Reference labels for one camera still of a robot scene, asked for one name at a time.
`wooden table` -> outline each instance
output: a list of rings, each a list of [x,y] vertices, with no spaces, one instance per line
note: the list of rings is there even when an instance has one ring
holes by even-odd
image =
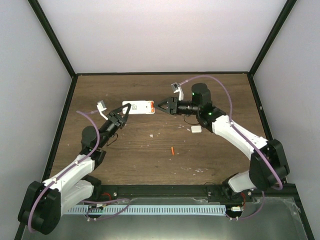
[[[171,84],[194,75],[97,75],[79,76],[68,111],[51,175],[75,159],[81,150],[81,133],[89,121],[76,111],[90,112],[104,100],[107,111],[118,108],[122,101],[163,100],[173,94]],[[245,74],[214,75],[228,89],[232,118],[249,131],[264,136],[256,104]],[[206,83],[213,104],[229,112],[224,90],[209,78],[196,79],[183,85],[184,99],[191,99],[191,86]],[[105,120],[99,113],[90,115],[98,127]],[[195,123],[196,118],[186,118]],[[220,184],[237,172],[249,168],[249,160],[228,141],[206,129],[192,134],[183,116],[156,110],[151,115],[130,115],[119,138],[108,147],[103,163],[92,176],[103,184]]]

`white backdrop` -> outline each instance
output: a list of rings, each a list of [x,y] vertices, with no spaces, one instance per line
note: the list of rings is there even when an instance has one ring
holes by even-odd
[[[71,78],[28,1],[0,1],[0,239],[41,181]]]
[[[249,71],[286,0],[39,0],[76,73]]]
[[[315,239],[320,239],[319,15],[320,1],[297,1],[254,77]]]

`black corner post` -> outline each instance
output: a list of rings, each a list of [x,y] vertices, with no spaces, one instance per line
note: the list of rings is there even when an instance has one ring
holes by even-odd
[[[38,0],[28,0],[29,4],[31,5],[35,15],[39,19],[43,29],[45,30],[46,34],[48,35],[52,45],[54,46],[56,52],[58,53],[59,57],[61,58],[61,61],[63,62],[66,70],[70,74],[71,78],[74,79],[76,77],[76,73],[71,66],[67,55],[65,54],[65,51],[63,50],[54,30],[52,29],[44,11],[42,10]]]
[[[275,21],[268,37],[266,38],[258,56],[256,57],[249,73],[254,76],[262,63],[263,59],[265,58],[269,48],[271,47],[272,43],[274,42],[276,36],[278,35],[282,25],[285,23],[289,13],[291,12],[292,8],[294,7],[297,0],[287,0],[284,4],[277,20]]]

